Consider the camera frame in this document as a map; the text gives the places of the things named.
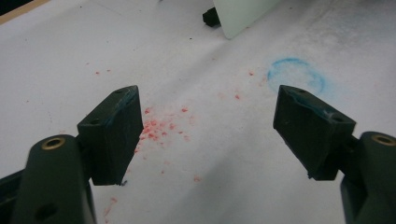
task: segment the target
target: table surface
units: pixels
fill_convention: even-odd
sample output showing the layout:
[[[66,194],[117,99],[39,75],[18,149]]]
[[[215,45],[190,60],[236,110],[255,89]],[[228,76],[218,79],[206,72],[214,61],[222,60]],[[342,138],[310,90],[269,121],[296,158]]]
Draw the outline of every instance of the table surface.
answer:
[[[98,223],[344,223],[342,174],[308,179],[272,127],[277,87],[313,92],[357,137],[395,136],[396,2],[284,0],[232,40],[202,22],[212,7],[52,0],[1,25],[0,176],[137,85],[151,131],[124,187],[92,188]]]

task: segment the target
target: blue stain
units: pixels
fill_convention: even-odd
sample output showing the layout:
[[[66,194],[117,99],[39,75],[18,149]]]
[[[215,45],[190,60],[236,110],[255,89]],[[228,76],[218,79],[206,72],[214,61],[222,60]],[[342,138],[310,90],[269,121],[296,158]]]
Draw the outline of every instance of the blue stain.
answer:
[[[325,88],[325,80],[311,65],[297,58],[286,58],[272,64],[267,82],[274,92],[279,85],[293,86],[319,94]]]

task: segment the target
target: blue mark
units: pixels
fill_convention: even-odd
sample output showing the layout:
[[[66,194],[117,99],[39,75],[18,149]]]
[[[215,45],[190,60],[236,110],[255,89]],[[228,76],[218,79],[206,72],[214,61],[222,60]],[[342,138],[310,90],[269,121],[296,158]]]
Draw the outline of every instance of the blue mark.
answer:
[[[325,87],[322,75],[309,63],[297,58],[286,58],[274,62],[268,72],[267,82],[275,92],[278,92],[279,85],[287,85],[317,95]]]

